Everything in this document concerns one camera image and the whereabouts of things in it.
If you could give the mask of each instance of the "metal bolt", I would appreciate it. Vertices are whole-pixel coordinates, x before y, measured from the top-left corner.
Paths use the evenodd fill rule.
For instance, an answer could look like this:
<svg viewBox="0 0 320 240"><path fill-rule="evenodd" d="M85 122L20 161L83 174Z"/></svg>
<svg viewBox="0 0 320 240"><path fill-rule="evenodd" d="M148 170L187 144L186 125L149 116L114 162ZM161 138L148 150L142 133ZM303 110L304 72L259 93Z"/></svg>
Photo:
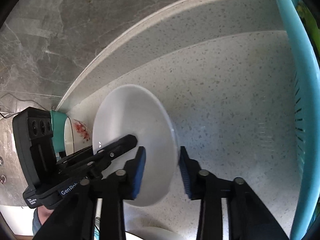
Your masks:
<svg viewBox="0 0 320 240"><path fill-rule="evenodd" d="M199 175L200 176L208 176L209 175L209 171L207 171L207 170L199 170Z"/></svg>
<svg viewBox="0 0 320 240"><path fill-rule="evenodd" d="M126 174L126 171L125 170L117 170L116 171L116 175L117 176L124 176Z"/></svg>
<svg viewBox="0 0 320 240"><path fill-rule="evenodd" d="M239 185L244 184L244 179L237 177L237 178L235 178L235 183L239 184Z"/></svg>
<svg viewBox="0 0 320 240"><path fill-rule="evenodd" d="M80 185L82 185L82 186L86 186L86 185L88 185L90 183L90 180L88 180L88 179L82 179L81 181L80 181Z"/></svg>
<svg viewBox="0 0 320 240"><path fill-rule="evenodd" d="M6 181L7 181L6 176L1 175L1 176L0 176L0 182L1 182L2 184L4 184Z"/></svg>

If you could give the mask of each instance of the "power cord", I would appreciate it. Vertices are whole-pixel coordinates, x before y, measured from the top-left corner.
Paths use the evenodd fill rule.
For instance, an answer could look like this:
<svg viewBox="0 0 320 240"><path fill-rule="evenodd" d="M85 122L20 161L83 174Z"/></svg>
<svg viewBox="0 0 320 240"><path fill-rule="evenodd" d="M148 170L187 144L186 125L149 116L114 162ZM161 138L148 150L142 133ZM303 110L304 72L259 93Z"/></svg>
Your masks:
<svg viewBox="0 0 320 240"><path fill-rule="evenodd" d="M0 100L1 100L2 98L4 98L6 95L10 95L10 96L14 97L15 99L17 99L18 101L21 101L21 102L33 102L33 103L37 104L38 106L40 106L42 109L48 111L46 108L44 108L43 106L41 106L41 104L39 104L38 102L36 102L36 101L34 101L34 100L32 100L32 99L20 99L20 98L17 98L16 96L14 96L14 95L11 94L11 93L5 93L3 96L0 97ZM20 113L20 112L16 112L16 113L11 114L11 115L9 115L9 116L7 116L7 115L4 116L4 115L0 112L0 115L1 115L4 119L8 119L8 118L10 118L10 117L12 117L12 116L14 116L14 115L16 115L16 114L19 114L19 113Z"/></svg>

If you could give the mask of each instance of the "white plate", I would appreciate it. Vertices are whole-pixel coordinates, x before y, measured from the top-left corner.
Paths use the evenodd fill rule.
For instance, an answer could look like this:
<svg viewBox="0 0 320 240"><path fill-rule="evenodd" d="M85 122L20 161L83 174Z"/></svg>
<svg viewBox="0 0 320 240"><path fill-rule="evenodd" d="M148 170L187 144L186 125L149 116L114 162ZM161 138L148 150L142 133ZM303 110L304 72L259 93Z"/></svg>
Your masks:
<svg viewBox="0 0 320 240"><path fill-rule="evenodd" d="M101 103L93 125L94 153L127 134L135 135L137 146L144 146L147 154L140 193L127 203L139 207L155 204L169 191L178 164L178 146L173 125L160 101L137 85L118 87ZM127 160L135 157L137 149L115 159L103 175L123 168Z"/></svg>

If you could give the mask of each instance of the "blue plastic basket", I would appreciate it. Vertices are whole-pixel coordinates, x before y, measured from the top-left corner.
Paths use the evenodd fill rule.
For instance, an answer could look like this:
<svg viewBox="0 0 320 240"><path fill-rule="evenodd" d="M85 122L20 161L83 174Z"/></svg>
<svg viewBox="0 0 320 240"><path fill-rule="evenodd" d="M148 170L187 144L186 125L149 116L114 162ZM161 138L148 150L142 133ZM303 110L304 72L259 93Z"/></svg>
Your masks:
<svg viewBox="0 0 320 240"><path fill-rule="evenodd" d="M295 62L294 98L301 189L290 239L308 230L320 193L320 71L316 55L297 14L299 0L277 0Z"/></svg>

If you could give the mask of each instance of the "black device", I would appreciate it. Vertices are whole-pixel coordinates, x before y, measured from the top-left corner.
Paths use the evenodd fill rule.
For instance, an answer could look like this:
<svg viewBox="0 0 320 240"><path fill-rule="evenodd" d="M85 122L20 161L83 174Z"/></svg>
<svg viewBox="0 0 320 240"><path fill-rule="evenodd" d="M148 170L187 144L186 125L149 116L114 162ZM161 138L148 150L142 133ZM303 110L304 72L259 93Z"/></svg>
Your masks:
<svg viewBox="0 0 320 240"><path fill-rule="evenodd" d="M23 194L26 203L31 208L55 208L34 240L92 240L98 198L102 198L99 239L125 240L123 200L133 200L139 193L146 161L144 147L138 148L136 157L123 169L102 179L101 172L114 158L137 145L135 136L126 135L95 155L92 147L87 147L57 162L49 121L49 112L31 107L12 121L17 153L28 182ZM186 194L191 200L201 200L197 240L222 240L222 198L227 199L230 240L288 240L244 179L228 181L202 170L189 158L185 147L180 149L179 165ZM303 240L319 236L318 217Z"/></svg>

